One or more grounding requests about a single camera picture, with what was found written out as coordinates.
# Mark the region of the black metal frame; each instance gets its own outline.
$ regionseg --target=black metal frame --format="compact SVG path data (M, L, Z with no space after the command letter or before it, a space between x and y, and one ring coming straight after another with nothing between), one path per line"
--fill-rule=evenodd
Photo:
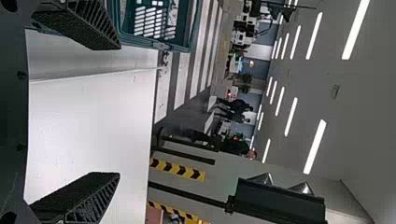
M17 11L8 11L5 2L17 5ZM0 218L13 212L20 223L40 223L23 200L29 103L24 27L38 4L38 0L0 2Z

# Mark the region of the white ceiling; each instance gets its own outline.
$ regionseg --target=white ceiling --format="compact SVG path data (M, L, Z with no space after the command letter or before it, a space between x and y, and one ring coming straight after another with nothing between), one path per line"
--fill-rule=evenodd
M392 173L396 162L396 88L392 85L396 81L396 2L371 1L352 57L342 61L360 1L299 1L299 5L317 6L318 10L299 10L295 20L284 23L279 31L278 37L290 32L290 43L285 60L272 62L270 76L278 81L276 98L272 105L267 103L268 97L263 98L265 117L255 144L262 155L271 138L267 162L302 172L318 123L325 119L328 126L311 175L343 179L377 223L396 223L396 215L391 214L396 208L396 175ZM320 11L322 22L307 61L305 54ZM302 32L291 61L298 25ZM331 97L334 84L341 86L336 100ZM282 86L286 91L276 118ZM285 138L294 97L299 102Z

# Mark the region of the industrial machine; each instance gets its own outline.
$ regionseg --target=industrial machine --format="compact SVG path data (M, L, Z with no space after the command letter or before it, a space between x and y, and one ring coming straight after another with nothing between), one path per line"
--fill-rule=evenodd
M98 0L0 1L0 224L99 223L120 174L91 173L36 203L23 199L29 150L25 26L31 18L88 49L121 48Z

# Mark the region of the black machine part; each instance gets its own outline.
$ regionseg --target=black machine part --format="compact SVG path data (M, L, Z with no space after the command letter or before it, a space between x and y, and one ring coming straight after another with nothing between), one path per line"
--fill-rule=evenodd
M100 0L42 0L32 18L88 49L121 49L119 33Z

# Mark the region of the white panel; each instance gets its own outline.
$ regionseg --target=white panel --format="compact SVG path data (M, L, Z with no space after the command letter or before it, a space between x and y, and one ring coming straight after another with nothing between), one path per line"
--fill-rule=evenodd
M209 26L209 34L207 37L207 42L206 42L206 52L205 52L205 63L204 63L204 71L202 72L202 80L201 80L201 91L205 90L206 86L206 79L208 76L208 69L209 65L214 61L214 58L210 61L210 56L213 55L210 53L210 50L212 50L213 42L218 42L218 40L213 41L213 34L216 32L215 30L215 21L216 21L216 15L218 14L218 1L215 1L213 3L213 8L212 8L212 15L210 16L210 26Z
M250 125L256 125L256 118L257 118L257 113L252 112L252 111L247 111L243 113L245 116L245 119L250 119L250 122L245 124L250 124Z
M266 22L266 23L270 23L271 22L271 15L270 15L270 11L268 10L268 7L265 6L261 6L260 7L260 13L261 14L267 14L267 16L265 18L263 18L262 20L260 20L260 22ZM279 24L280 21L280 17L276 18L275 20L273 20L273 24Z
M204 1L202 14L201 14L201 23L199 25L197 48L195 51L195 61L194 61L194 69L192 72L190 99L194 97L198 92L198 81L199 81L199 74L201 71L201 64L203 59L202 53L205 43L206 24L209 14L209 5L210 5L210 1Z
M184 104L184 99L186 96L187 76L189 75L189 65L190 54L180 53L174 109L178 109L181 105Z
M216 63L216 57L217 57L217 53L218 53L218 45L220 42L220 38L219 38L219 32L221 29L221 22L222 22L222 9L220 8L220 12L218 15L218 24L216 25L216 34L215 34L215 45L213 46L213 51L212 51L212 62L210 63L210 69L209 69L209 80L207 82L207 87L209 87L212 84L212 77L213 77L213 73L215 72L214 70L214 66Z
M215 105L218 97L217 96L210 96L209 97L209 102L207 103L207 112Z
M172 59L173 53L169 52L168 57L165 59L165 61L168 62L168 66L165 69L159 71L154 123L157 123L166 117L166 111L168 109L169 87L171 82Z
M144 223L155 77L149 71L31 84L25 201L92 171L118 172L101 223Z
M270 61L272 51L273 51L273 46L252 44L247 49L246 57Z
M213 123L213 118L215 117L215 111L212 112L212 114L209 116L207 121L205 122L205 133L209 130L210 126Z

